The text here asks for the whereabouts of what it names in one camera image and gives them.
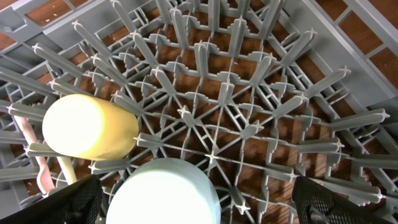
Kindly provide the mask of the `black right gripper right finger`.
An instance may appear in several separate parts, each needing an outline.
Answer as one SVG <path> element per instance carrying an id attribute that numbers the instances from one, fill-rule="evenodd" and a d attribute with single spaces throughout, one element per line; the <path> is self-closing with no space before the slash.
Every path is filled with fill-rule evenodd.
<path id="1" fill-rule="evenodd" d="M 307 177 L 296 178 L 292 201 L 300 224 L 390 224 Z"/>

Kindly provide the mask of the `yellow plastic cup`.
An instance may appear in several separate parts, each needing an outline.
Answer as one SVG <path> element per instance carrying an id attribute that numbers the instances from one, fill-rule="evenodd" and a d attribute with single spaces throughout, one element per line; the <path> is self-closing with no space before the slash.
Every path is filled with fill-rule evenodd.
<path id="1" fill-rule="evenodd" d="M 139 134 L 134 114 L 94 96 L 67 95 L 44 116 L 45 142 L 55 152 L 94 161 L 120 159 L 133 149 Z"/>

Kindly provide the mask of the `light blue bowl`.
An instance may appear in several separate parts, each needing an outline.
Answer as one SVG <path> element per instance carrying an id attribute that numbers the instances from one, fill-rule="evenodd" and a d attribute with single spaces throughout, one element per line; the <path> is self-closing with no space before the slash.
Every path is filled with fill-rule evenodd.
<path id="1" fill-rule="evenodd" d="M 220 224 L 214 185 L 195 165 L 175 158 L 140 166 L 115 193 L 106 224 Z"/>

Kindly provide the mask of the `white plastic fork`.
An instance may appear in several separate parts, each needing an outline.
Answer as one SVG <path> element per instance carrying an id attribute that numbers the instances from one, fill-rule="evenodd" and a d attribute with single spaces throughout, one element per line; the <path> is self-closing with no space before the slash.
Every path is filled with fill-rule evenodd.
<path id="1" fill-rule="evenodd" d="M 32 125 L 29 123 L 29 120 L 24 117 L 14 116 L 15 122 L 17 123 L 19 129 L 21 130 L 25 140 L 28 143 L 27 151 L 30 151 L 30 148 L 33 146 L 34 149 L 39 145 L 37 137 L 35 135 L 34 129 Z M 52 180 L 52 176 L 50 174 L 50 169 L 47 165 L 47 161 L 44 156 L 35 156 L 35 159 L 39 165 L 39 173 L 37 174 L 36 182 L 46 197 L 50 191 L 55 188 L 55 185 Z"/>

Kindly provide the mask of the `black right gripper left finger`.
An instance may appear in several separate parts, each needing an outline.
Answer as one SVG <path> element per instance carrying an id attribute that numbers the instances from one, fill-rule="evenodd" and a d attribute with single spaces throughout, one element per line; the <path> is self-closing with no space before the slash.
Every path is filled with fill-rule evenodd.
<path id="1" fill-rule="evenodd" d="M 1 224 L 94 224 L 102 193 L 98 176 L 89 175 L 1 219 Z"/>

